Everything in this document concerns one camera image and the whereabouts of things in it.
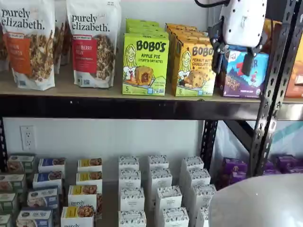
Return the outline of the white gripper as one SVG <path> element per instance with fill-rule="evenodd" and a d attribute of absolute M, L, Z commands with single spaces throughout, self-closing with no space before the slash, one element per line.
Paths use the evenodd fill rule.
<path fill-rule="evenodd" d="M 208 28 L 210 43 L 214 51 L 213 71 L 221 70 L 226 44 L 238 45 L 248 47 L 243 60 L 243 74 L 250 75 L 254 58 L 262 49 L 259 41 L 266 9 L 265 0 L 231 0 L 228 5 L 223 5 L 220 13 L 223 22 L 218 22 Z"/>

